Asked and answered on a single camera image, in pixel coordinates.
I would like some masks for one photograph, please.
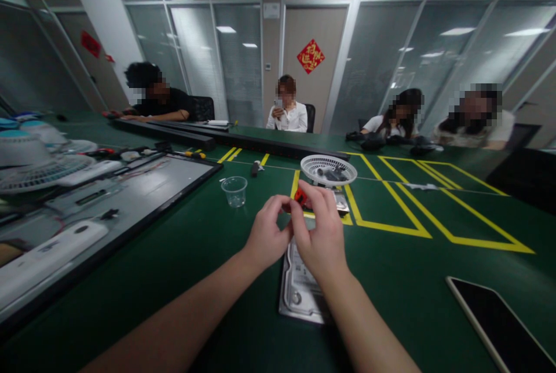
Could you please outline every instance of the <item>door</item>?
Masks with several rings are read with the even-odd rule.
[[[314,105],[315,133],[320,133],[323,126],[346,14],[346,8],[288,8],[286,11],[284,73],[295,79],[297,100]],[[313,39],[324,60],[308,74],[297,56]]]
[[[112,64],[106,60],[105,51],[99,40],[93,25],[86,13],[67,13],[58,14],[58,19],[62,23],[79,57],[85,64],[93,83],[97,86],[109,109],[125,109],[129,102],[123,89],[116,77]],[[81,44],[81,33],[86,31],[91,37],[101,44],[100,54],[95,57]]]

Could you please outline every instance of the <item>person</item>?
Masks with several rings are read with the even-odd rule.
[[[295,79],[289,75],[282,76],[276,86],[277,99],[281,105],[273,105],[268,115],[266,128],[307,132],[307,108],[295,100]]]
[[[466,91],[454,111],[433,130],[436,144],[458,147],[482,147],[502,150],[514,127],[514,115],[501,105],[500,91],[495,85],[479,84]]]
[[[182,90],[170,87],[157,65],[131,63],[125,74],[128,87],[144,90],[145,98],[121,115],[111,111],[115,118],[140,122],[197,121],[195,100]]]
[[[420,89],[406,89],[400,93],[384,115],[371,118],[361,129],[361,133],[379,133],[382,137],[402,136],[412,138],[418,135],[415,115],[423,105]]]
[[[419,372],[349,270],[343,224],[334,194],[305,181],[299,181],[299,187],[313,208],[314,229],[307,229],[297,202],[283,195],[272,196],[257,213],[243,249],[82,371],[186,371],[226,312],[284,254],[295,237],[303,262],[324,293],[354,369],[374,373]],[[276,220],[282,208],[291,211],[291,219],[280,230]]]

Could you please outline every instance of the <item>screwdriver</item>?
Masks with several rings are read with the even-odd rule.
[[[189,157],[192,159],[206,159],[207,155],[205,153],[197,153],[197,152],[190,152],[190,151],[186,151],[186,152],[174,152],[176,154],[179,154],[180,156],[185,156],[185,157]]]

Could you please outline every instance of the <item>black hair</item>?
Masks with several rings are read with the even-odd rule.
[[[131,63],[125,71],[127,85],[130,88],[146,89],[154,83],[160,82],[160,68],[150,62]]]
[[[480,133],[484,127],[491,124],[493,118],[496,117],[497,106],[500,99],[500,91],[496,90],[494,84],[481,83],[477,85],[474,92],[479,92],[481,98],[487,98],[491,101],[491,107],[488,112],[484,113],[480,119],[470,120],[466,126],[465,114],[461,111],[461,105],[454,108],[453,112],[448,114],[448,118],[438,125],[441,131],[447,131],[452,134],[458,132],[458,128],[465,127],[465,133],[475,135]]]
[[[383,115],[382,124],[377,128],[377,133],[380,133],[382,129],[385,128],[386,136],[388,137],[390,135],[390,131],[392,129],[390,120],[395,117],[396,108],[399,105],[409,105],[411,107],[409,115],[400,120],[400,126],[405,131],[405,138],[411,138],[413,128],[415,127],[415,115],[417,115],[421,105],[423,105],[423,93],[421,92],[421,89],[417,88],[406,89],[396,97],[396,100],[390,105],[388,111],[386,111]]]

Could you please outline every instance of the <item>white shirt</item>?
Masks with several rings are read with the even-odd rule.
[[[268,122],[266,123],[266,128],[284,131],[296,131],[298,133],[307,132],[307,108],[299,103],[295,103],[295,108],[291,111],[286,111],[280,118],[274,118],[272,116],[272,111],[276,108],[275,105],[270,109],[270,114],[268,115]]]
[[[369,121],[367,121],[367,124],[365,124],[363,128],[366,129],[369,133],[376,133],[383,120],[383,115],[374,116]],[[419,134],[419,132],[417,131],[416,126],[413,126],[413,134],[411,135],[411,137],[415,137],[417,134]],[[381,130],[381,135],[383,137],[386,135],[386,128],[383,128]],[[397,125],[396,127],[392,127],[392,129],[390,130],[390,135],[405,137],[405,129],[402,126]]]
[[[457,147],[484,147],[488,141],[508,141],[514,129],[515,116],[503,109],[492,125],[484,127],[478,134],[466,134],[465,127],[458,128],[456,134],[442,131],[438,128],[441,123],[433,130],[434,142]]]

